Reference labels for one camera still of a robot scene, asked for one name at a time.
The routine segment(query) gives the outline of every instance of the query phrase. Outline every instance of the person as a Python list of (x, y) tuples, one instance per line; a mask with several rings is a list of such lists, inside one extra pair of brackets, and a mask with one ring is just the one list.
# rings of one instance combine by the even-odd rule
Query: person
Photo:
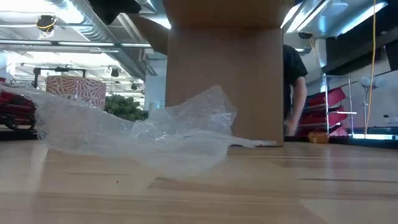
[[(284, 119), (285, 135), (294, 136), (307, 99), (305, 76), (307, 69), (299, 53), (291, 46), (283, 46), (284, 57)], [(293, 86), (293, 105), (290, 98)]]

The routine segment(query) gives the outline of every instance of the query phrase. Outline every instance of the wooden table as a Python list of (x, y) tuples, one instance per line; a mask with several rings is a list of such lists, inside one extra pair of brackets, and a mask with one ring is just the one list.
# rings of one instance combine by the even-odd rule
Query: wooden table
[(397, 223), (398, 151), (234, 148), (172, 180), (129, 159), (0, 142), (0, 223)]

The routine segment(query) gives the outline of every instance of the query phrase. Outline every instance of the person's arm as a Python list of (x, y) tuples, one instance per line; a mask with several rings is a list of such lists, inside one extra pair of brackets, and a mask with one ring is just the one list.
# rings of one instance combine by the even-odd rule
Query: person's arm
[(298, 77), (294, 85), (292, 114), (290, 114), (287, 119), (288, 136), (294, 136), (294, 134), (296, 133), (306, 99), (307, 99), (307, 86), (305, 85), (305, 78)]

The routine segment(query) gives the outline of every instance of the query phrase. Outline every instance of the green plant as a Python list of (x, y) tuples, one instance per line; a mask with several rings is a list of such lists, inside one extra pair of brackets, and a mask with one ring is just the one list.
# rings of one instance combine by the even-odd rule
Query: green plant
[(147, 112), (137, 108), (139, 105), (139, 102), (134, 101), (133, 97), (125, 98), (121, 95), (112, 94), (106, 97), (105, 111), (129, 121), (147, 119)]

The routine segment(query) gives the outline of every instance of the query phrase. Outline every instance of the white and red patterned object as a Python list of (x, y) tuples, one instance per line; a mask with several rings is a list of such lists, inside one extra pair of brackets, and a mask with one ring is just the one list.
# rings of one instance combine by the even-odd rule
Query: white and red patterned object
[(106, 85), (83, 77), (47, 77), (46, 92), (63, 96), (70, 100), (81, 100), (105, 108)]

